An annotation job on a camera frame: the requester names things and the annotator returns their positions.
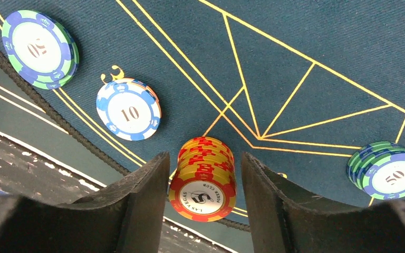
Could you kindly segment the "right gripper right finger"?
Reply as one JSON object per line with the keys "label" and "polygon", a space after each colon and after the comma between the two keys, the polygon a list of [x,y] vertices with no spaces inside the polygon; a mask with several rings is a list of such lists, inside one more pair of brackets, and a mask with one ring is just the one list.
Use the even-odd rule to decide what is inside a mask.
{"label": "right gripper right finger", "polygon": [[366,208],[340,203],[247,152],[241,171],[255,252],[405,252],[405,200]]}

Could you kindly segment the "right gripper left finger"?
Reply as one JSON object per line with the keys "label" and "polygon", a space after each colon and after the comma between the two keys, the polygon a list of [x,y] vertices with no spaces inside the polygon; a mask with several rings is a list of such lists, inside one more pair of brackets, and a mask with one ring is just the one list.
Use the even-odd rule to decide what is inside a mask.
{"label": "right gripper left finger", "polygon": [[157,252],[170,155],[69,204],[0,196],[0,252]]}

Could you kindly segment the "orange red poker chip stack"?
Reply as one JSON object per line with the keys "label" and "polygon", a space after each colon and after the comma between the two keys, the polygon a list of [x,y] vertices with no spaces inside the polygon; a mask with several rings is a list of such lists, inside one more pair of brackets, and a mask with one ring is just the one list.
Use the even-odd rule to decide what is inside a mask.
{"label": "orange red poker chip stack", "polygon": [[180,149],[169,201],[183,217],[212,222],[236,204],[235,162],[230,148],[211,137],[196,137]]}

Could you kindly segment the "pink white poker chip stack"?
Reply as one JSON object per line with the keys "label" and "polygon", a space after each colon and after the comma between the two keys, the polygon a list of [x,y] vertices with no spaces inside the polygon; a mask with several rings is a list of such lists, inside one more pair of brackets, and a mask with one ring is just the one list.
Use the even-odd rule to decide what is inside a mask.
{"label": "pink white poker chip stack", "polygon": [[161,120],[161,107],[154,91],[145,83],[122,78],[97,92],[97,113],[116,136],[128,141],[151,137]]}

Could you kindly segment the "green poker chip stack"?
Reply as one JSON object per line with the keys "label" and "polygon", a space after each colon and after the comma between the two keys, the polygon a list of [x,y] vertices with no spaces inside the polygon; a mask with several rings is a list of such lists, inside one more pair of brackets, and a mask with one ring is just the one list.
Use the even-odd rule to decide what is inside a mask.
{"label": "green poker chip stack", "polygon": [[34,87],[60,88],[78,69],[79,50],[72,35],[44,13],[18,10],[9,14],[1,37],[11,66]]}

